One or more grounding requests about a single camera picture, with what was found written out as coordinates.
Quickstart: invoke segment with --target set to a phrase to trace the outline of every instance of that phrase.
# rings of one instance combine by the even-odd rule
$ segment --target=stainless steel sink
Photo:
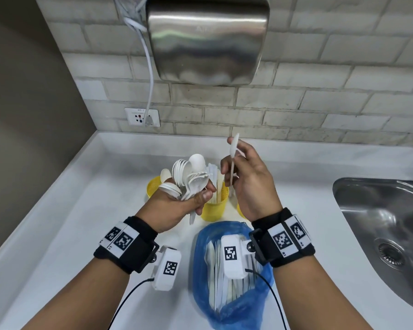
[[[333,194],[370,264],[413,306],[413,182],[342,178]]]

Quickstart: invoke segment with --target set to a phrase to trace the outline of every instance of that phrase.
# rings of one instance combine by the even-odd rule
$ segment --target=stainless steel hand dryer
[[[251,83],[269,20],[267,3],[149,0],[147,23],[162,80]]]

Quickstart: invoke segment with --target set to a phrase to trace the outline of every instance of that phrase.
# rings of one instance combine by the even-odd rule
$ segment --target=person's left arm
[[[209,183],[207,190],[194,198],[177,201],[157,190],[136,216],[162,233],[193,210],[200,215],[213,191]],[[129,275],[110,260],[93,258],[22,330],[107,330],[128,279]]]

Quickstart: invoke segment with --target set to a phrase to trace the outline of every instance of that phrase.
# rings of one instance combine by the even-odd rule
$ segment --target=person's right arm
[[[239,141],[236,155],[238,177],[233,178],[237,200],[243,215],[251,222],[283,209],[274,180],[255,149]],[[230,184],[231,157],[220,165]],[[292,330],[372,330],[333,283],[314,256],[306,256],[274,268],[278,293]]]

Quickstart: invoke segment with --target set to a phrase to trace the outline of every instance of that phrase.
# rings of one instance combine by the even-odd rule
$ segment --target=tile wall
[[[413,0],[269,0],[251,85],[156,81],[113,0],[37,0],[99,130],[413,146]]]

